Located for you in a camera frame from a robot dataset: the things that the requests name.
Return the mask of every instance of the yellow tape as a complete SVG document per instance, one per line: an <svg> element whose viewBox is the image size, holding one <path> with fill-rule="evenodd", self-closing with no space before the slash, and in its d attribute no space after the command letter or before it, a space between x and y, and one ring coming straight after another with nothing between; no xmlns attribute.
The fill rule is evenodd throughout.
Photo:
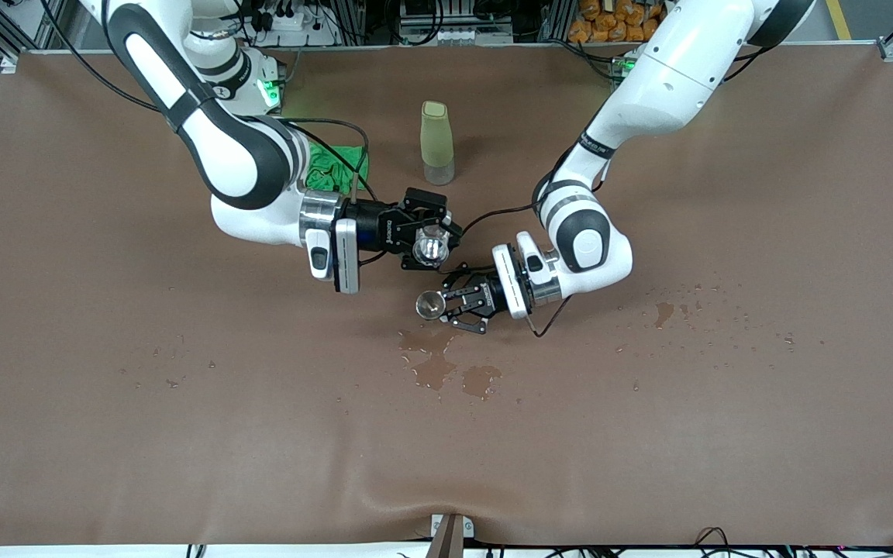
<svg viewBox="0 0 893 558"><path fill-rule="evenodd" d="M840 41L851 41L853 36L850 35L850 28L846 27L846 17L843 15L840 0L826 0L826 6L829 6L829 17L833 18L836 36L840 38Z"/></svg>

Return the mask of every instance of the robotic arm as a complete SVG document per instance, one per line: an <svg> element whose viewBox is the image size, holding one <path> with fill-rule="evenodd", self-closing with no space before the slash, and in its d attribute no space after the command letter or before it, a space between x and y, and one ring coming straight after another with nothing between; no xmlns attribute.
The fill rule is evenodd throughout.
<svg viewBox="0 0 893 558"><path fill-rule="evenodd" d="M804 21L812 0L680 0L645 45L635 67L612 93L552 174L533 194L536 216L553 250L543 252L527 232L493 248L494 271L474 274L453 289L422 293L417 311L468 331L508 310L527 318L535 307L598 290L629 275L629 240L592 194L595 177L615 150L637 135L666 134L687 125L722 83L744 41L772 47ZM447 302L460 306L447 310ZM476 322L461 320L473 315Z"/></svg>
<svg viewBox="0 0 893 558"><path fill-rule="evenodd" d="M460 241L442 195L409 188L398 204L350 201L334 191L306 191L309 143L274 118L241 116L227 107L202 75L242 70L250 54L233 40L205 54L188 50L191 2L81 0L102 23L113 52L164 114L195 159L212 192L212 217L223 232L266 244L307 250L312 276L340 292L359 289L359 250L399 254L405 269L436 269ZM216 17L223 0L202 0L203 17ZM218 71L196 70L226 54Z"/></svg>

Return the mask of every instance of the brown leather surface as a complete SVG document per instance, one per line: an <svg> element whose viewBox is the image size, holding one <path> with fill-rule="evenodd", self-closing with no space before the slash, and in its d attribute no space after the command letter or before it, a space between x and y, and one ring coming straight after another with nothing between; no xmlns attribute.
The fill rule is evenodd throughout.
<svg viewBox="0 0 893 558"><path fill-rule="evenodd" d="M527 202L606 93L559 49L306 53L288 114L361 124L393 200L424 184L419 106L446 102L464 223ZM776 49L628 142L598 196L632 275L546 338L503 315L457 335L436 391L399 335L453 335L412 310L436 276L386 257L333 293L297 248L216 229L162 118L22 57L0 78L0 544L401 539L434 512L493 543L893 543L893 64ZM489 219L455 261L521 229L545 238Z"/></svg>

